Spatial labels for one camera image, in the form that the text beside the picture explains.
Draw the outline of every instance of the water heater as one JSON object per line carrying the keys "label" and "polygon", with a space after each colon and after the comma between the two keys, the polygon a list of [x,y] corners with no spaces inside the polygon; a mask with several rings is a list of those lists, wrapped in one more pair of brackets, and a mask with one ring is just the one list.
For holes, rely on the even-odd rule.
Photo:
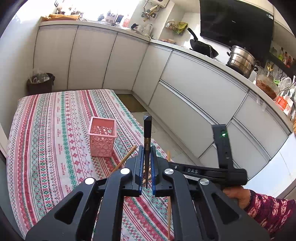
{"label": "water heater", "polygon": [[169,0],[149,0],[152,4],[160,5],[161,7],[166,7]]}

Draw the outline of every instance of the bowl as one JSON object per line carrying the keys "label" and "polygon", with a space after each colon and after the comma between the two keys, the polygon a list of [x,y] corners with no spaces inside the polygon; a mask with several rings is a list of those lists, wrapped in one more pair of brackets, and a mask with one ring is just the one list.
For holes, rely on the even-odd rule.
{"label": "bowl", "polygon": [[275,100],[280,93],[278,86],[266,75],[257,74],[256,85],[273,100]]}

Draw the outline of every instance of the sleeve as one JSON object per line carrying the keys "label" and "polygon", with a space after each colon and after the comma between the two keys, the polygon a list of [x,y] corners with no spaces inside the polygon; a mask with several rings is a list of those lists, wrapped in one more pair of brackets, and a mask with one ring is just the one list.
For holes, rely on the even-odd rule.
{"label": "sleeve", "polygon": [[250,203],[245,208],[245,211],[265,228],[270,237],[273,238],[287,219],[293,213],[296,213],[296,202],[295,200],[277,199],[258,194],[252,190],[250,192]]}

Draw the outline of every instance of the tablecloth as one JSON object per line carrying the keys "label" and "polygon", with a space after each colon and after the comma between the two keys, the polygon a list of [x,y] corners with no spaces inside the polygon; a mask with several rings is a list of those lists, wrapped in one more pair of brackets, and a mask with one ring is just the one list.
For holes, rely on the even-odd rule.
{"label": "tablecloth", "polygon": [[[116,119],[118,137],[112,158],[90,156],[87,131],[91,116]],[[85,178],[106,178],[134,144],[143,145],[143,133],[112,90],[66,91],[20,99],[9,135],[7,182],[22,235],[25,237]],[[152,144],[157,155],[166,158],[154,140]],[[167,198],[154,197],[151,182],[139,198],[125,198],[122,241],[167,240],[167,229]]]}

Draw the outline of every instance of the wall shelf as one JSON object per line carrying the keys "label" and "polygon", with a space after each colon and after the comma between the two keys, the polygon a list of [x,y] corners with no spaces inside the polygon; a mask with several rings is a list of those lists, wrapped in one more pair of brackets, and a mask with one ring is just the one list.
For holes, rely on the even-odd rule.
{"label": "wall shelf", "polygon": [[268,60],[273,62],[276,66],[278,66],[281,70],[284,71],[291,79],[296,75],[296,68],[288,68],[281,60],[279,60],[272,53],[268,53]]}

